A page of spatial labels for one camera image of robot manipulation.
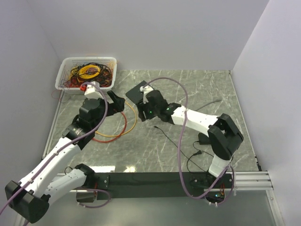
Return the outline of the black network switch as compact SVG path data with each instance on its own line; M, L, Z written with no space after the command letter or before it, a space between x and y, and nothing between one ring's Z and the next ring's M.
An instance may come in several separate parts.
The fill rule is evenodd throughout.
M143 93L140 92L141 86L146 86L147 82L142 81L126 93L126 97L135 105L143 104Z

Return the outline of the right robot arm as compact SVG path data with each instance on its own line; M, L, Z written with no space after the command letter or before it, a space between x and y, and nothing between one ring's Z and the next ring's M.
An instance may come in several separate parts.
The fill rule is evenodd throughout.
M137 103L139 117L142 121L154 117L173 125L187 126L209 139L214 152L209 167L207 183L217 188L223 183L221 172L229 165L234 152L242 144L244 137L232 118L223 113L221 116L208 115L187 109L177 103L168 103L158 90L150 86L140 87L142 99Z

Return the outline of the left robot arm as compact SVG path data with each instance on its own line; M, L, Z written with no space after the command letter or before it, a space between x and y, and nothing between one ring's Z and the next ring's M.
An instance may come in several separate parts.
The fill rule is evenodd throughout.
M39 221L50 205L70 190L77 187L89 189L94 185L95 172L84 164L61 179L54 180L54 177L94 138L106 117L124 110L125 99L113 91L107 93L112 103L99 92L85 93L79 113L52 151L27 176L5 186L6 205L28 222L34 224Z

